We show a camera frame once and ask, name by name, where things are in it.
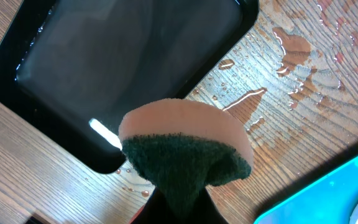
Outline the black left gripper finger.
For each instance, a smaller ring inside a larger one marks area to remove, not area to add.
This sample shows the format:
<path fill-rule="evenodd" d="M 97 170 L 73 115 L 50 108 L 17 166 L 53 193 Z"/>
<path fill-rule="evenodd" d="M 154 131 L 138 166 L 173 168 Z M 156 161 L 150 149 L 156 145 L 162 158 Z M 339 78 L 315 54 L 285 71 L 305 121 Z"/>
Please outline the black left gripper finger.
<path fill-rule="evenodd" d="M 228 224 L 219 213 L 206 189 L 197 198 L 191 213 L 186 218 L 177 218 L 158 188 L 155 188 L 147 203 L 131 218 L 130 224 Z"/>

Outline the black rectangular tray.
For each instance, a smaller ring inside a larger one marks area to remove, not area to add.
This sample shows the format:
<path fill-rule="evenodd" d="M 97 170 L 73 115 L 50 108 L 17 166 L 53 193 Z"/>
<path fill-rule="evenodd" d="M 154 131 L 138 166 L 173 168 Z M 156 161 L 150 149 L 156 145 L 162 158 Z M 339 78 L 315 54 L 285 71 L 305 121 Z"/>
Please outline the black rectangular tray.
<path fill-rule="evenodd" d="M 123 116 L 184 98 L 258 13 L 258 0 L 24 0 L 0 43 L 0 102 L 110 174 Z"/>

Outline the teal plastic tray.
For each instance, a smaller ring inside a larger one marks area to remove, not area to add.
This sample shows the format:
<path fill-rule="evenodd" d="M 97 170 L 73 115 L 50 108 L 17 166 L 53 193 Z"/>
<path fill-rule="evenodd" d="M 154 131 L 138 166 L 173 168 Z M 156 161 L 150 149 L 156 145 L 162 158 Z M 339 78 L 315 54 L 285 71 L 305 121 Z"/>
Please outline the teal plastic tray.
<path fill-rule="evenodd" d="M 349 223 L 357 204 L 358 156 L 267 210 L 254 223 Z"/>

